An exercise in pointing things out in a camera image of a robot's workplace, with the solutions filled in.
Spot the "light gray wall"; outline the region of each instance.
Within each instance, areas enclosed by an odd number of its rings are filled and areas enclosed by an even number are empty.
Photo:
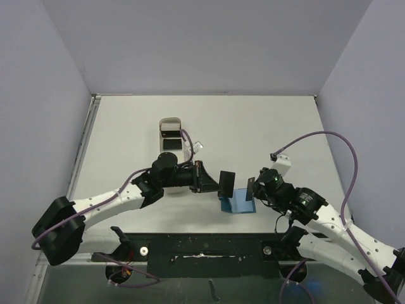
[[[350,199],[355,221],[376,238],[405,246],[403,0],[372,2],[318,104],[325,128],[346,135],[358,152],[358,182]],[[330,144],[347,189],[353,171],[350,152],[338,140],[330,139]]]
[[[90,95],[39,0],[0,9],[0,303],[21,303],[31,228],[64,195]]]
[[[93,93],[318,94],[371,0],[43,0]]]

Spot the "purple cable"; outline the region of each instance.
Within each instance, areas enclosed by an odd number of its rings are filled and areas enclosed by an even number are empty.
[[[48,229],[45,230],[43,233],[41,233],[41,234],[39,235],[39,237],[37,237],[37,238],[34,240],[34,242],[33,242],[32,245],[31,245],[31,248],[34,249],[34,250],[41,250],[41,247],[36,247],[36,245],[37,245],[39,242],[41,242],[41,240],[44,239],[44,237],[46,237],[50,232],[52,232],[52,231],[55,230],[56,228],[61,227],[62,225],[65,225],[65,224],[66,224],[67,222],[69,222],[70,220],[73,220],[73,219],[75,219],[75,218],[77,218],[77,217],[79,217],[79,216],[82,216],[83,214],[85,214],[85,213],[87,213],[87,212],[89,212],[89,211],[91,211],[91,210],[94,210],[94,209],[96,209],[96,208],[99,208],[99,207],[101,207],[101,206],[103,206],[103,205],[109,203],[109,202],[112,201],[113,199],[117,198],[118,195],[121,194],[121,192],[124,190],[124,188],[127,186],[127,184],[131,181],[131,179],[132,179],[135,175],[137,175],[138,173],[141,173],[141,172],[148,171],[148,170],[149,170],[149,168],[141,169],[141,170],[135,171],[133,174],[129,175],[129,177],[128,177],[128,178],[126,179],[126,181],[123,183],[123,185],[121,186],[121,188],[119,188],[118,193],[115,193],[114,195],[112,195],[112,197],[110,197],[110,198],[106,199],[105,201],[102,201],[101,203],[98,203],[98,204],[96,204],[96,205],[94,205],[94,206],[88,207],[88,208],[86,208],[86,209],[84,209],[84,210],[82,210],[82,211],[80,211],[80,212],[78,212],[78,213],[76,213],[76,214],[74,214],[74,215],[72,215],[72,216],[70,216],[70,217],[64,219],[64,220],[62,220],[61,222],[57,223],[56,225],[53,225],[52,227],[48,228]]]
[[[283,282],[283,284],[282,284],[282,286],[281,286],[280,293],[278,294],[278,302],[279,302],[279,304],[282,304],[282,303],[283,303],[283,292],[284,292],[284,289],[285,289],[285,287],[286,287],[286,285],[287,285],[287,282],[290,280],[290,278],[291,278],[291,276],[293,275],[293,273],[294,273],[301,265],[305,264],[307,261],[308,261],[307,258],[305,258],[304,260],[301,260],[297,265],[294,266],[294,268],[289,272],[289,274],[288,274],[287,277],[285,278],[285,280],[284,280],[284,282]],[[308,294],[308,296],[309,296],[309,299],[311,299],[311,303],[312,303],[312,304],[315,304],[315,300],[314,300],[312,294],[309,292],[309,289],[308,289],[306,286],[302,285],[302,284],[298,284],[298,285],[299,285],[301,288],[303,288],[303,290],[305,290],[305,291],[307,292],[307,294]]]
[[[144,271],[142,271],[142,270],[133,268],[133,267],[130,266],[130,265],[127,265],[127,264],[124,264],[124,263],[119,262],[119,261],[117,261],[117,260],[114,260],[114,259],[110,258],[110,257],[107,256],[107,255],[103,255],[102,253],[95,252],[94,254],[97,255],[97,256],[99,256],[100,258],[103,258],[103,259],[109,261],[109,262],[115,263],[115,264],[117,264],[117,265],[119,265],[119,266],[125,267],[126,269],[133,270],[134,272],[137,272],[137,273],[139,273],[139,274],[143,274],[143,275],[145,275],[146,277],[150,277],[151,279],[154,279],[154,282],[142,283],[142,284],[117,284],[116,287],[120,287],[120,288],[143,288],[143,287],[152,286],[152,285],[155,285],[155,284],[161,282],[161,281],[160,281],[160,278],[159,278],[159,277],[156,277],[155,275],[148,274],[147,272],[144,272]],[[121,272],[121,270],[112,273],[112,274],[108,277],[108,279],[111,280],[111,278],[112,278],[113,276],[115,276],[115,275],[116,275],[117,273],[119,273],[119,272]]]
[[[182,136],[183,141],[186,141],[186,140],[187,140],[187,141],[189,142],[189,144],[190,144],[190,150],[191,150],[191,152],[190,152],[191,154],[190,154],[189,159],[186,160],[185,162],[179,163],[179,164],[177,165],[178,167],[183,167],[184,165],[187,165],[187,164],[189,164],[189,163],[192,162],[192,158],[194,157],[194,147],[192,146],[191,137],[190,137],[189,133],[187,133],[186,130],[180,129],[180,134],[181,134],[181,136]]]
[[[347,200],[349,199],[349,196],[353,190],[354,187],[354,183],[356,182],[356,178],[357,178],[357,173],[359,170],[359,162],[357,159],[357,154],[356,151],[353,148],[353,145],[343,136],[340,135],[339,133],[336,132],[332,132],[332,131],[317,131],[317,132],[312,132],[312,133],[308,133],[306,135],[303,135],[301,137],[298,137],[297,139],[293,140],[292,142],[290,142],[288,145],[282,147],[281,149],[277,150],[274,154],[278,155],[280,154],[282,151],[284,151],[285,149],[287,149],[288,147],[292,146],[293,144],[295,144],[296,142],[300,141],[301,139],[307,138],[309,136],[313,136],[313,135],[318,135],[318,134],[329,134],[329,135],[333,135],[333,136],[337,136],[339,137],[341,140],[343,140],[349,147],[352,155],[353,155],[353,160],[354,160],[354,172],[353,172],[353,178],[352,181],[350,183],[349,189],[346,192],[346,195],[344,196],[343,202],[342,202],[342,206],[340,208],[340,217],[342,219],[342,223],[344,226],[346,226],[346,219],[344,218],[344,208],[346,207],[347,204]],[[393,292],[393,290],[391,289],[391,287],[388,285],[387,281],[383,278],[383,276],[381,275],[380,271],[377,269],[377,266],[373,263],[373,261],[371,261],[371,259],[367,256],[367,254],[365,253],[365,251],[362,249],[361,245],[359,244],[358,240],[356,239],[356,237],[354,236],[354,234],[352,233],[352,231],[350,230],[350,228],[347,228],[347,233],[350,236],[350,238],[352,239],[353,243],[356,245],[357,249],[359,250],[359,252],[361,253],[361,255],[364,257],[364,259],[367,261],[368,265],[370,265],[370,267],[373,269],[373,271],[376,273],[376,275],[378,276],[379,280],[381,281],[381,283],[384,285],[384,287],[386,288],[386,290],[389,292],[389,294],[391,295],[391,297],[395,300],[395,302],[397,302],[398,304],[401,304],[401,302],[399,301],[399,299],[397,298],[396,294]]]

